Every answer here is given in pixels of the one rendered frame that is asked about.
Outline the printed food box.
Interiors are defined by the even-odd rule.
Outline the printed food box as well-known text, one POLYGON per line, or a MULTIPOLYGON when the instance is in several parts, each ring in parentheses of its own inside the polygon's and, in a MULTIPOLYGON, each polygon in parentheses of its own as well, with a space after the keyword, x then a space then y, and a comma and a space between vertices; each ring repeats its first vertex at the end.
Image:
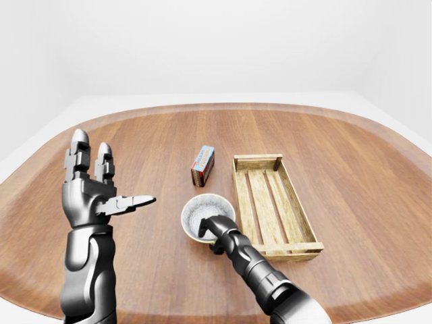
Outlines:
POLYGON ((192 183, 204 187, 215 162, 215 148, 203 146, 191 167, 192 183))

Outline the speckled grey patterned bowl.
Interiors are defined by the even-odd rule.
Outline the speckled grey patterned bowl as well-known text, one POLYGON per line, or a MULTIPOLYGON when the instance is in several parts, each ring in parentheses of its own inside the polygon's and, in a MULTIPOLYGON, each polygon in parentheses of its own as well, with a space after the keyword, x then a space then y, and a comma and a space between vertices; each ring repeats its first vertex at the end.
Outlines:
POLYGON ((201 219, 211 216, 224 215, 236 221, 236 213, 232 204, 224 197, 217 194, 199 194, 191 198, 184 206, 181 213, 181 224, 185 233, 201 243, 214 243, 217 237, 210 231, 200 238, 198 230, 201 219))

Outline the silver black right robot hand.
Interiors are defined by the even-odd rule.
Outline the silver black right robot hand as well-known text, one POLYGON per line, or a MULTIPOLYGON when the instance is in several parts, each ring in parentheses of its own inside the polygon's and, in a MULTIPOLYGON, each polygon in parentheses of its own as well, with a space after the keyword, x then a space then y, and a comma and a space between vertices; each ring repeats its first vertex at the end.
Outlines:
POLYGON ((215 254, 223 254, 231 258, 236 250, 243 250, 245 246, 252 246, 247 236, 243 235, 236 223, 227 216, 216 215, 201 219, 198 229, 198 237, 201 238, 209 230, 217 237, 211 246, 215 254))

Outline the wooden slat tray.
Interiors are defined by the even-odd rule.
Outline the wooden slat tray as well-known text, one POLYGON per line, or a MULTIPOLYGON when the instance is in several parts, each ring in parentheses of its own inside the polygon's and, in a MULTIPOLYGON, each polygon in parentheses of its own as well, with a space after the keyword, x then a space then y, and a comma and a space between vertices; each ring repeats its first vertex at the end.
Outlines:
POLYGON ((309 261, 324 250, 281 154, 234 156, 233 179, 241 231, 266 259, 309 261))

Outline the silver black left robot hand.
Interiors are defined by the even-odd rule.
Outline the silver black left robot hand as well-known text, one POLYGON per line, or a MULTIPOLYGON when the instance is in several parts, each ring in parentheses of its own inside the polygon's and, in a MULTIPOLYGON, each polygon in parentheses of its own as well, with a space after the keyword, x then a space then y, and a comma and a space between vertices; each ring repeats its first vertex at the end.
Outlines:
POLYGON ((112 215, 133 212, 156 201, 151 195, 117 195, 113 182, 112 150, 106 142, 99 146, 94 166, 95 179, 87 173, 89 167, 88 134, 77 129, 65 154, 65 182, 62 186, 62 206, 72 228, 107 224, 112 215))

